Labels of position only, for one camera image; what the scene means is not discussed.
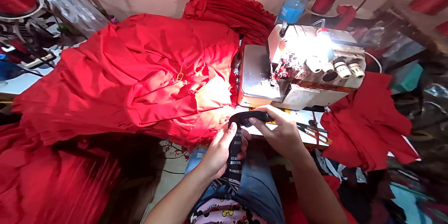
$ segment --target finger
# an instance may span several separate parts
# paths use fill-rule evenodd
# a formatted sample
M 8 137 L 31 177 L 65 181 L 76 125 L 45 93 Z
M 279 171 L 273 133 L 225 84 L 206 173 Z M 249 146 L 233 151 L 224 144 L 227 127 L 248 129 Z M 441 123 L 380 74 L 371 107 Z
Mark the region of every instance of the finger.
M 228 148 L 230 146 L 230 142 L 232 141 L 236 133 L 237 133 L 237 124 L 233 122 L 228 128 L 228 130 L 224 131 L 224 135 L 220 140 L 220 144 L 222 144 L 223 147 Z
M 257 128 L 265 138 L 273 135 L 272 130 L 266 126 L 266 123 L 258 120 L 257 118 L 251 117 L 249 118 L 249 122 L 255 126 L 255 128 Z
M 252 135 L 247 130 L 241 129 L 241 133 L 247 140 L 252 140 Z
M 246 158 L 246 151 L 247 147 L 249 146 L 249 143 L 247 142 L 246 138 L 242 138 L 242 144 L 241 144 L 241 152 L 238 153 L 237 158 L 238 159 L 245 159 Z
M 214 138 L 213 141 L 211 141 L 211 143 L 210 143 L 210 147 L 215 146 L 215 145 L 221 140 L 221 138 L 224 136 L 224 132 L 225 132 L 226 130 L 227 130 L 227 129 L 224 129 L 224 128 L 222 128 L 221 130 L 218 130 L 218 133 L 216 133 L 215 138 Z
M 285 112 L 279 110 L 278 108 L 273 107 L 272 105 L 269 105 L 269 104 L 257 107 L 254 110 L 266 112 L 274 120 L 283 118 L 283 114 L 285 113 Z
M 224 130 L 228 130 L 228 122 L 226 124 L 223 125 L 222 129 Z

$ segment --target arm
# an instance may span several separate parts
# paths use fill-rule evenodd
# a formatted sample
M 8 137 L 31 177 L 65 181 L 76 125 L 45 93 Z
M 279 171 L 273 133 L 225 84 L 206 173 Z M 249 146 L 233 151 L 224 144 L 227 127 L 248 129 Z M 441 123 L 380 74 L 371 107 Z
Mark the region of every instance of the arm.
M 308 221 L 314 224 L 347 223 L 338 200 L 303 145 L 294 118 L 270 105 L 255 110 L 268 113 L 278 125 L 270 130 L 264 122 L 256 118 L 249 119 L 274 150 L 292 163 L 297 197 Z
M 185 221 L 194 204 L 213 180 L 200 165 L 199 163 L 155 205 L 144 224 L 181 224 Z
M 182 224 L 208 185 L 224 174 L 227 167 L 228 147 L 236 132 L 236 123 L 232 123 L 228 130 L 226 127 L 220 130 L 198 166 L 155 205 L 144 224 Z M 243 134 L 246 139 L 250 139 L 247 132 Z M 238 154 L 239 159 L 245 158 L 246 149 L 247 142 L 243 141 L 242 152 Z

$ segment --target denim jeans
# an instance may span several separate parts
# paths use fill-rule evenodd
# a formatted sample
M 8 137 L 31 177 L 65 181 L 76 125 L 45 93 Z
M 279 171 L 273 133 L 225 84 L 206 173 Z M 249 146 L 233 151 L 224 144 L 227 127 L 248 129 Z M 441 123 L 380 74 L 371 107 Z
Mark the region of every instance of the denim jeans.
M 199 164 L 205 152 L 206 150 L 199 149 L 190 155 L 185 174 Z M 248 150 L 246 158 L 241 163 L 243 169 L 237 194 L 232 196 L 223 192 L 224 187 L 215 191 L 209 185 L 194 205 L 192 212 L 211 198 L 232 199 L 256 213 L 268 223 L 284 224 L 280 196 L 272 179 L 265 155 L 261 151 Z

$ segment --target water bottle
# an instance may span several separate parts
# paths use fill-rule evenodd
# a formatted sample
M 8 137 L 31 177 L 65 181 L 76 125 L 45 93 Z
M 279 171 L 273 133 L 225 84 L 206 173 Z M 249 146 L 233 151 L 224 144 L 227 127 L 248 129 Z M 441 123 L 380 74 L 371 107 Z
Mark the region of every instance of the water bottle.
M 285 0 L 279 15 L 282 23 L 295 24 L 305 11 L 310 0 Z

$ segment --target pink shirt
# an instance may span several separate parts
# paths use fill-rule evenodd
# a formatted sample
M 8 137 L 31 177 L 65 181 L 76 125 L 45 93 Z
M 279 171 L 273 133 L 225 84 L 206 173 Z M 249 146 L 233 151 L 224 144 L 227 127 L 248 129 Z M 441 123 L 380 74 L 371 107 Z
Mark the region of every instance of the pink shirt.
M 266 224 L 266 221 L 233 200 L 212 198 L 194 212 L 191 224 Z

